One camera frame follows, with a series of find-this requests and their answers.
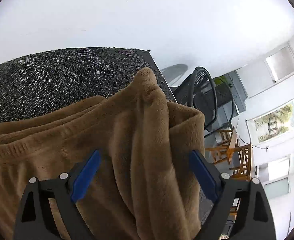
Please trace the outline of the black floral table cloth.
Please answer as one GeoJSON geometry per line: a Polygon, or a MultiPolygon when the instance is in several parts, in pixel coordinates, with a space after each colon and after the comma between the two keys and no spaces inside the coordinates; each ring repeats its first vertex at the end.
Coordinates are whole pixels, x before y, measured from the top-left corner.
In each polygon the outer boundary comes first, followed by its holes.
{"type": "Polygon", "coordinates": [[[105,98],[151,68],[169,101],[175,101],[147,50],[65,48],[25,55],[0,64],[0,124],[45,115],[91,96],[105,98]]]}

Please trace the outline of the wooden chair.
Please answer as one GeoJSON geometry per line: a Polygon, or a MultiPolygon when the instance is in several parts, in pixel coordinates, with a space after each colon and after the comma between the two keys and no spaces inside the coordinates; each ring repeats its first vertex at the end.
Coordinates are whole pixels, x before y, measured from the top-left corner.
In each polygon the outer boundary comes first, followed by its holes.
{"type": "Polygon", "coordinates": [[[227,161],[232,164],[235,154],[238,155],[239,165],[229,168],[232,171],[231,177],[236,180],[250,181],[252,178],[252,142],[241,145],[237,138],[236,128],[220,129],[216,131],[221,141],[216,146],[205,148],[213,158],[214,165],[227,161]]]}

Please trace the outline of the window with palm view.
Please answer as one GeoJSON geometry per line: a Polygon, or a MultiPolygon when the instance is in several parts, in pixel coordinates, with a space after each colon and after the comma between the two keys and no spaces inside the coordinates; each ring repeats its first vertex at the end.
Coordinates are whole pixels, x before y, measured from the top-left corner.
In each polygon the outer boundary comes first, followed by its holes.
{"type": "Polygon", "coordinates": [[[258,117],[246,120],[251,141],[262,144],[294,131],[294,98],[258,117]]]}

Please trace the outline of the brown fleece garment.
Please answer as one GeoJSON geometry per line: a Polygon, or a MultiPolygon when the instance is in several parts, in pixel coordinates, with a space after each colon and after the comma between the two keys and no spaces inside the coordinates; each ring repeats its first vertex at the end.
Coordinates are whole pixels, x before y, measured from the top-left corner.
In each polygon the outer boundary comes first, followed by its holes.
{"type": "Polygon", "coordinates": [[[1,235],[12,238],[31,177],[56,178],[99,150],[99,170],[77,204],[95,237],[193,239],[200,186],[188,154],[203,150],[203,126],[200,111],[167,100],[149,68],[110,98],[1,123],[1,235]]]}

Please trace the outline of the black mesh chair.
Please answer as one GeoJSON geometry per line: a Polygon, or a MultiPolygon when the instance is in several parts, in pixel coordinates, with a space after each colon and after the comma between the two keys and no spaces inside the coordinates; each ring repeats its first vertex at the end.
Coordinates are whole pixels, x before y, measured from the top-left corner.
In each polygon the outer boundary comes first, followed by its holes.
{"type": "Polygon", "coordinates": [[[196,67],[172,92],[177,103],[203,113],[204,129],[210,133],[217,119],[218,103],[215,84],[209,72],[203,67],[196,67]]]}

